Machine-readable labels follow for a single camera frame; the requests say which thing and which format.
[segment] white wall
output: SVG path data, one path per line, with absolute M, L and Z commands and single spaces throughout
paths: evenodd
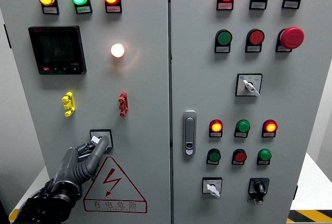
M 325 173 L 325 175 L 332 181 L 332 114 L 329 116 L 329 121 L 325 131 L 324 139 L 322 142 L 321 150 L 317 159 L 317 165 Z
M 332 87 L 331 87 L 331 85 L 332 85 L 332 65 L 330 65 L 330 69 L 329 69 L 329 72 L 328 72 L 328 75 L 326 78 L 324 91 L 322 94 L 320 106 L 317 111 L 315 124 L 312 129 L 312 133 L 311 133 L 311 137 L 310 137 L 310 141 L 309 141 L 309 145 L 308 145 L 308 150 L 307 150 L 307 153 L 310 155 L 310 157 L 313 159 L 313 161 L 315 161 L 317 163 L 317 161 L 320 160 L 321 164 L 323 163 L 322 160 L 326 161 L 326 163 L 332 164 L 331 152 L 329 153 L 328 157 L 319 158 L 324 135 L 326 136 L 325 131 L 327 131 L 327 127 L 329 127 L 329 129 L 332 128 L 332 120 L 329 121 L 331 111 L 332 111 L 332 100 L 331 100 Z M 328 140 L 329 140 L 328 136 L 325 137 L 325 140 L 326 140 L 326 144 L 327 144 Z
M 0 200 L 13 210 L 45 166 L 0 10 Z

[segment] digital meter display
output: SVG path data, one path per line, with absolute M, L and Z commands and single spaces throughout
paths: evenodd
M 40 36 L 41 48 L 48 62 L 74 62 L 72 39 L 69 36 Z
M 41 75 L 86 73 L 79 26 L 30 27 L 29 34 Z

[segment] robotic arm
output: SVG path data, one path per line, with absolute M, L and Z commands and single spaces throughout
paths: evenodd
M 95 144 L 70 148 L 63 157 L 55 178 L 28 198 L 13 224 L 59 224 L 69 218 L 82 197 L 82 184 L 94 180 L 109 139 L 102 136 Z

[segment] warning sign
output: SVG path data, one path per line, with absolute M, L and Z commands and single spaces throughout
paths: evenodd
M 83 199 L 88 212 L 147 213 L 147 202 L 112 157 L 107 157 Z

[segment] yellow terminal block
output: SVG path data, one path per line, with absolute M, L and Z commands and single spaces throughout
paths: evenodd
M 62 97 L 62 102 L 64 103 L 63 108 L 67 110 L 64 115 L 70 117 L 75 111 L 75 102 L 72 92 L 68 92 Z

